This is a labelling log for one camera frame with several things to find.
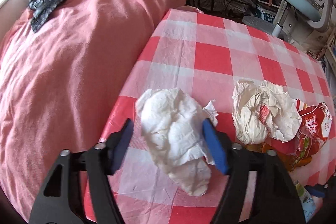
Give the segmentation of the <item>red white snack bag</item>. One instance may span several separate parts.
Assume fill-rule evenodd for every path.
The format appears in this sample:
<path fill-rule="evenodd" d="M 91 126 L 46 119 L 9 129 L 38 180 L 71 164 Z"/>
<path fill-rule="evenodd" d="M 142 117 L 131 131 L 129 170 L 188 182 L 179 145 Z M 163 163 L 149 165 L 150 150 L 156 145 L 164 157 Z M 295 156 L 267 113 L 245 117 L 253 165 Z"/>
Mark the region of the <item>red white snack bag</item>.
<path fill-rule="evenodd" d="M 302 122 L 294 138 L 294 154 L 290 157 L 289 171 L 311 162 L 312 156 L 319 152 L 328 140 L 333 121 L 324 102 L 309 106 L 296 100 L 296 108 Z"/>

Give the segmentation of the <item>white tissue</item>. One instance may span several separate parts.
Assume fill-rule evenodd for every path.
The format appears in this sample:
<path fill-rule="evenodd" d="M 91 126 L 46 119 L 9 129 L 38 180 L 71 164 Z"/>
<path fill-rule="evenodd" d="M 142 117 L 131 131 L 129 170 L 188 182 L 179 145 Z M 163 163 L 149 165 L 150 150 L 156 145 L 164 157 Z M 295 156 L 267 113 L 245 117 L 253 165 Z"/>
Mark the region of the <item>white tissue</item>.
<path fill-rule="evenodd" d="M 218 124 L 214 101 L 201 106 L 179 88 L 148 89 L 135 111 L 155 165 L 190 196 L 207 192 L 214 164 L 202 135 L 202 123 Z"/>

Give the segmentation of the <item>pink bed duvet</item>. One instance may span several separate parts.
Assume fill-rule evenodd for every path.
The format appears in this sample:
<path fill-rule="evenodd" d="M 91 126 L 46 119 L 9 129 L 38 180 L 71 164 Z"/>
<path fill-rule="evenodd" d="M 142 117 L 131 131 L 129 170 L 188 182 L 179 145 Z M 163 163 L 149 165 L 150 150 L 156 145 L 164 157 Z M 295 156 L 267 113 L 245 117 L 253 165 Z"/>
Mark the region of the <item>pink bed duvet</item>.
<path fill-rule="evenodd" d="M 96 144 L 132 67 L 186 0 L 65 0 L 33 32 L 25 10 L 1 42 L 1 188 L 25 220 L 59 152 Z"/>

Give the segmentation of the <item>blue green milk carton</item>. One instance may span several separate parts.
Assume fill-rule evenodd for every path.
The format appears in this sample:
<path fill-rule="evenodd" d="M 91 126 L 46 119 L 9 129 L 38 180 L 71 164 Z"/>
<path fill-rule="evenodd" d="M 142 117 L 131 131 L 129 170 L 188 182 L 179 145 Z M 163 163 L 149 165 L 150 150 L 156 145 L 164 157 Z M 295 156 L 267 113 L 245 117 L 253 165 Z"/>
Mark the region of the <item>blue green milk carton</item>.
<path fill-rule="evenodd" d="M 293 180 L 293 184 L 297 190 L 297 194 L 301 201 L 301 205 L 303 208 L 303 213 L 305 216 L 305 221 L 309 222 L 314 215 L 316 210 L 316 205 L 311 197 L 310 193 L 306 190 L 306 188 L 299 183 L 298 180 Z"/>

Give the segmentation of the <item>cream crumpled paper wrapper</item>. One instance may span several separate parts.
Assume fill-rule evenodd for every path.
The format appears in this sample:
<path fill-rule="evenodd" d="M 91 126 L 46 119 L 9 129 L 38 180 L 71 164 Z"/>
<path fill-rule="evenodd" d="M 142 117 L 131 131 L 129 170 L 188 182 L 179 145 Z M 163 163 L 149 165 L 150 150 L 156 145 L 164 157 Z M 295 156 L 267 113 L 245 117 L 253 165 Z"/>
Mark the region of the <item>cream crumpled paper wrapper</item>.
<path fill-rule="evenodd" d="M 296 103 L 280 85 L 239 80 L 232 95 L 236 137 L 243 144 L 260 144 L 266 138 L 286 143 L 294 139 L 302 118 Z"/>

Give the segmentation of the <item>red white checkered tablecloth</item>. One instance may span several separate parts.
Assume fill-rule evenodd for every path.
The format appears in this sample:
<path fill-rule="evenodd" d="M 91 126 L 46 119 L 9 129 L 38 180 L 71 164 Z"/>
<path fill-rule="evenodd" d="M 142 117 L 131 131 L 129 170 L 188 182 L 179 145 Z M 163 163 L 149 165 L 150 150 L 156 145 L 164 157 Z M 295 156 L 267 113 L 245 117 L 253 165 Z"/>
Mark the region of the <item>red white checkered tablecloth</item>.
<path fill-rule="evenodd" d="M 180 88 L 203 106 L 213 101 L 217 129 L 235 139 L 232 94 L 242 79 L 268 80 L 291 98 L 334 108 L 321 65 L 306 53 L 232 20 L 171 9 L 140 54 L 101 138 L 119 131 L 127 118 L 138 123 L 134 105 L 147 89 Z M 154 165 L 135 126 L 123 166 L 109 182 L 126 223 L 209 223 L 227 177 L 213 168 L 207 193 L 189 196 Z"/>

